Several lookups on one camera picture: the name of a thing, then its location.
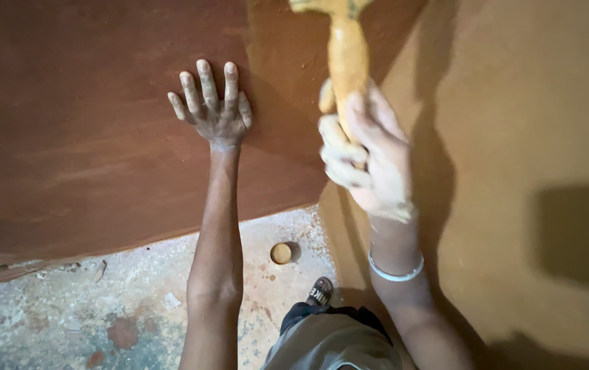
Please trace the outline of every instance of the forearm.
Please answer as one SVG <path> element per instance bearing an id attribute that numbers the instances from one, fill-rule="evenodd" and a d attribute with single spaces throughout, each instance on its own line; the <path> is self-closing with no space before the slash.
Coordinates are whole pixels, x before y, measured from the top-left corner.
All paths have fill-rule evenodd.
<path id="1" fill-rule="evenodd" d="M 406 275 L 419 266 L 417 223 L 371 218 L 372 260 L 384 272 Z M 416 366 L 426 369 L 470 369 L 461 338 L 438 313 L 424 271 L 405 282 L 388 281 L 373 270 L 372 285 L 389 310 Z"/>
<path id="2" fill-rule="evenodd" d="M 239 147 L 210 151 L 208 197 L 187 282 L 188 310 L 242 299 L 242 244 L 237 218 Z"/>

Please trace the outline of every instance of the finger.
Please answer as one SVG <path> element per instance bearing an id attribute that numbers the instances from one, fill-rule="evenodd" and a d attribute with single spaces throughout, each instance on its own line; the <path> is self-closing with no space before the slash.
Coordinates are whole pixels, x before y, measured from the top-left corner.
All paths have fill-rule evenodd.
<path id="1" fill-rule="evenodd" d="M 174 93 L 174 92 L 170 92 L 167 94 L 167 96 L 169 97 L 169 101 L 171 102 L 171 105 L 173 105 L 173 110 L 175 111 L 175 115 L 178 117 L 178 119 L 180 121 L 184 121 L 184 105 L 183 105 L 183 101 L 180 100 L 180 97 L 178 96 L 178 94 Z"/>
<path id="2" fill-rule="evenodd" d="M 198 101 L 198 93 L 196 92 L 194 77 L 190 72 L 181 72 L 180 83 L 183 85 L 184 98 L 187 100 L 187 108 L 189 108 L 189 112 L 194 117 L 202 119 L 203 109 Z"/>
<path id="3" fill-rule="evenodd" d="M 329 153 L 336 158 L 356 163 L 367 161 L 367 151 L 364 147 L 349 142 L 347 135 L 340 127 L 337 115 L 322 116 L 319 119 L 319 133 L 328 147 Z"/>
<path id="4" fill-rule="evenodd" d="M 395 112 L 393 112 L 386 97 L 383 96 L 383 93 L 374 81 L 370 81 L 367 96 L 369 99 L 369 110 L 372 117 L 374 117 L 377 122 L 380 123 L 381 127 L 383 127 L 389 134 L 397 139 L 408 142 L 409 140 L 406 137 L 406 134 L 400 127 L 399 122 L 397 122 Z"/>
<path id="5" fill-rule="evenodd" d="M 319 90 L 318 107 L 323 114 L 331 114 L 336 109 L 335 93 L 333 92 L 333 83 L 331 83 L 331 77 L 324 80 L 322 88 Z"/>
<path id="6" fill-rule="evenodd" d="M 246 98 L 246 94 L 244 93 L 244 91 L 240 91 L 237 102 L 237 109 L 240 111 L 240 116 L 242 118 L 242 121 L 244 122 L 244 126 L 247 130 L 250 129 L 251 123 L 253 123 L 251 105 L 249 105 L 249 100 Z"/>
<path id="7" fill-rule="evenodd" d="M 367 114 L 365 100 L 360 93 L 357 91 L 351 93 L 345 107 L 349 130 L 368 151 L 381 151 L 382 147 L 390 144 L 392 136 Z"/>
<path id="8" fill-rule="evenodd" d="M 217 95 L 217 88 L 214 85 L 214 78 L 212 78 L 212 68 L 208 61 L 200 59 L 196 62 L 198 75 L 201 78 L 201 89 L 203 90 L 203 99 L 206 101 L 208 109 L 215 112 L 219 111 L 219 96 Z"/>
<path id="9" fill-rule="evenodd" d="M 325 172 L 333 182 L 345 188 L 370 189 L 372 187 L 370 174 L 348 163 L 331 160 L 327 162 Z"/>
<path id="10" fill-rule="evenodd" d="M 223 73 L 226 76 L 226 91 L 223 98 L 223 110 L 227 113 L 235 112 L 237 108 L 237 66 L 235 63 L 228 62 L 223 67 Z"/>

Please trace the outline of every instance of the small container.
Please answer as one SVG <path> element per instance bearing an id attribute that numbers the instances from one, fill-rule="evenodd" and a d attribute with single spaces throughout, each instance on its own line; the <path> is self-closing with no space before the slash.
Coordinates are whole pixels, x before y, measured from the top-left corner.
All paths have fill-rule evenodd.
<path id="1" fill-rule="evenodd" d="M 278 243 L 274 247 L 271 247 L 269 255 L 275 264 L 285 265 L 292 258 L 292 248 L 285 243 Z"/>

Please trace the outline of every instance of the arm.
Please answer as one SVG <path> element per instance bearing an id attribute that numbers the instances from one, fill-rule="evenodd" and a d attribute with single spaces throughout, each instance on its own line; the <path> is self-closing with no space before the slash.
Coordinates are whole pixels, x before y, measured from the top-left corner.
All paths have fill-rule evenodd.
<path id="1" fill-rule="evenodd" d="M 370 87 L 367 99 L 352 94 L 346 109 L 348 127 L 363 146 L 349 143 L 337 118 L 323 117 L 319 131 L 327 174 L 349 189 L 368 213 L 374 264 L 387 274 L 406 275 L 422 258 L 410 201 L 408 139 L 376 86 Z M 366 164 L 362 167 L 366 170 L 353 163 Z M 394 282 L 371 269 L 371 280 L 416 366 L 422 370 L 472 368 L 463 341 L 433 304 L 424 271 L 412 280 Z"/>
<path id="2" fill-rule="evenodd" d="M 242 136 L 251 111 L 238 93 L 237 68 L 227 63 L 226 95 L 219 102 L 210 67 L 198 61 L 205 105 L 194 79 L 181 74 L 187 109 L 169 93 L 179 119 L 210 143 L 208 198 L 187 280 L 188 326 L 179 369 L 236 369 L 237 320 L 242 304 L 242 243 L 237 219 L 237 172 Z"/>

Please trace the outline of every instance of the wooden tool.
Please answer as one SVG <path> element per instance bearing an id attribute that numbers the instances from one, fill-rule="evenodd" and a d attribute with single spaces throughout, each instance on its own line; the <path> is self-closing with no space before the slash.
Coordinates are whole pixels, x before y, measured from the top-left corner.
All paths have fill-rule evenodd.
<path id="1" fill-rule="evenodd" d="M 363 28 L 358 15 L 373 0 L 290 0 L 295 13 L 320 11 L 331 17 L 331 37 L 329 38 L 329 71 L 331 72 L 332 92 L 322 91 L 319 109 L 324 114 L 331 113 L 337 106 L 340 126 L 352 143 L 358 139 L 347 128 L 345 121 L 345 101 L 350 93 L 367 92 L 369 81 L 369 55 Z"/>

